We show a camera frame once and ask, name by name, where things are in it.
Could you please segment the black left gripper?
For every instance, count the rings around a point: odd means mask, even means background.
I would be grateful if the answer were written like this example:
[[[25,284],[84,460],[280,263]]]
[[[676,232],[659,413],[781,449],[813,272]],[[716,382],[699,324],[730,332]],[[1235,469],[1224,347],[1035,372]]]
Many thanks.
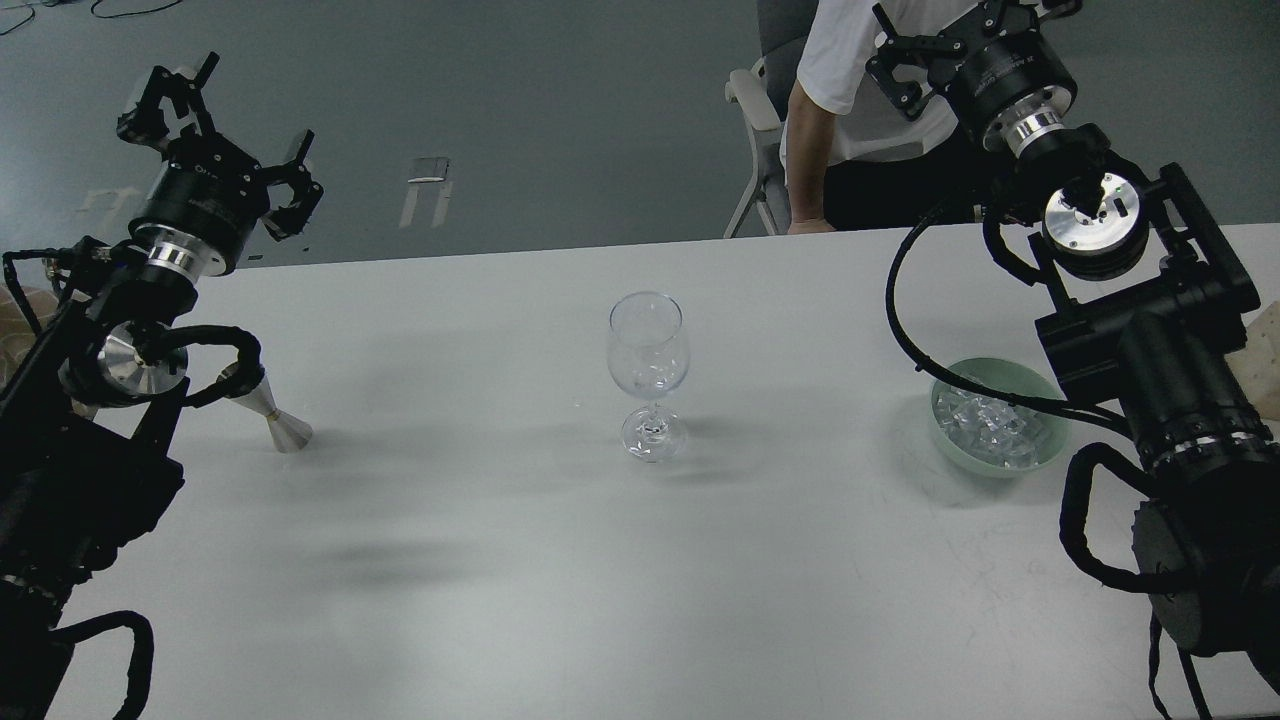
[[[159,177],[138,214],[129,222],[134,240],[151,240],[161,229],[184,234],[211,249],[221,261],[211,275],[232,273],[247,240],[261,218],[275,241],[301,234],[324,195],[306,160],[315,141],[305,129],[284,161],[261,163],[216,133],[204,101],[204,87],[220,55],[210,53],[193,76],[154,67],[134,105],[116,119],[116,137],[157,152],[165,152]],[[193,117],[178,138],[172,140],[163,102],[169,101],[177,119]],[[285,186],[288,202],[269,209],[268,188]]]

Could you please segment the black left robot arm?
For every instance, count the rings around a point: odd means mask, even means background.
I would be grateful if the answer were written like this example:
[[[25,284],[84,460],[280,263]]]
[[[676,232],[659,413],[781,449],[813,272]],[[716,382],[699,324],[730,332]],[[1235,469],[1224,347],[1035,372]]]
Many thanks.
[[[73,589],[155,529],[184,486],[169,457],[180,414],[228,398],[262,416],[279,452],[311,427],[279,409],[261,345],[233,325],[178,325],[204,277],[228,275],[252,231],[301,233],[324,190],[306,156],[265,165],[221,135],[204,100],[219,56],[192,73],[155,67],[116,135],[163,168],[128,236],[3,255],[3,282],[32,347],[3,374],[3,716],[46,717],[76,647],[132,634],[118,719],[148,701],[154,630],[122,610],[61,625]]]

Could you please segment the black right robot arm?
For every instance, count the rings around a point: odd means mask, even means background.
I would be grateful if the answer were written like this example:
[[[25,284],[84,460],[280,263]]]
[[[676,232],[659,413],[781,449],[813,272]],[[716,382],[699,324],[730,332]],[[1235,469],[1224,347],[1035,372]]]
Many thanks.
[[[1277,442],[1226,360],[1260,295],[1180,167],[1149,178],[1097,126],[1064,124],[1078,87],[1042,26],[1079,9],[980,1],[913,36],[874,6],[883,37],[867,63],[906,119],[942,97],[973,143],[1012,155],[979,195],[982,234],[997,265],[1050,292],[1036,329],[1061,397],[980,386],[910,341],[895,286],[934,211],[895,255],[886,311],[919,372],[1133,442],[1135,462],[1103,443],[1074,454],[1059,538],[1084,574],[1148,597],[1149,674],[1170,638],[1207,719],[1197,657],[1243,652],[1277,684]]]

